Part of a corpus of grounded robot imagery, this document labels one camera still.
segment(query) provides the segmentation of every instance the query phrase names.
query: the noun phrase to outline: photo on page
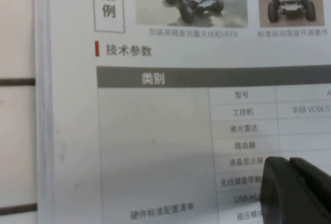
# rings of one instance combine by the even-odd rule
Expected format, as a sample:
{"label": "photo on page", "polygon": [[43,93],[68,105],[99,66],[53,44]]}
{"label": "photo on page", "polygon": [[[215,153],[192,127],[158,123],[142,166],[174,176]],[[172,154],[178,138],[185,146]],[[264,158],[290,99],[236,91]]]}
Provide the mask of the photo on page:
{"label": "photo on page", "polygon": [[214,28],[248,27],[247,0],[136,0],[137,23]]}
{"label": "photo on page", "polygon": [[259,0],[261,27],[324,26],[323,0]]}

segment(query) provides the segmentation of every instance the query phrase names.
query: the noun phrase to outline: red bullet mark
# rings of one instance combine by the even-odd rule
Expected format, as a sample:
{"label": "red bullet mark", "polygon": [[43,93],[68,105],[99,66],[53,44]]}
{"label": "red bullet mark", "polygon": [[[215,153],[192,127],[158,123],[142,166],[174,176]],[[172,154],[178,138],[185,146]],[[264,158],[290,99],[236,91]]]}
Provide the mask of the red bullet mark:
{"label": "red bullet mark", "polygon": [[100,52],[99,52],[99,42],[95,41],[95,56],[99,57],[100,56]]}

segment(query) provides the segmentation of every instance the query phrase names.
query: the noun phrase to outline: wall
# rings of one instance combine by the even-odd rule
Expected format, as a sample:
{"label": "wall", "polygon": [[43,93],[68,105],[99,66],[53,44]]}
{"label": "wall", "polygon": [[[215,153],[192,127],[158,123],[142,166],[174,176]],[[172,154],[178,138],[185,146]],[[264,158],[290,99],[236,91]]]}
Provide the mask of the wall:
{"label": "wall", "polygon": [[37,223],[33,0],[0,0],[0,224]]}

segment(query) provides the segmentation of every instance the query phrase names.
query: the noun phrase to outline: paper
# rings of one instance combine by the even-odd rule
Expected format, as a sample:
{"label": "paper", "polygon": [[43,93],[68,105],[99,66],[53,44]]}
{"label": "paper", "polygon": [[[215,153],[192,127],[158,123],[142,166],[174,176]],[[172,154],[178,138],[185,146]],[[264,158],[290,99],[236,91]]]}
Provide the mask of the paper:
{"label": "paper", "polygon": [[331,173],[323,0],[48,3],[42,223],[262,223],[267,157]]}

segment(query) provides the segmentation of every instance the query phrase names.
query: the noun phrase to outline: black object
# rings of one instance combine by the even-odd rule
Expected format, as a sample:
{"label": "black object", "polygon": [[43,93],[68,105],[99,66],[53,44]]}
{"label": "black object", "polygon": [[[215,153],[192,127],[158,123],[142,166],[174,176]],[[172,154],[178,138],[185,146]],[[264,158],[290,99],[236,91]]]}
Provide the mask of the black object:
{"label": "black object", "polygon": [[267,158],[260,196],[265,224],[331,223],[331,177],[301,158]]}

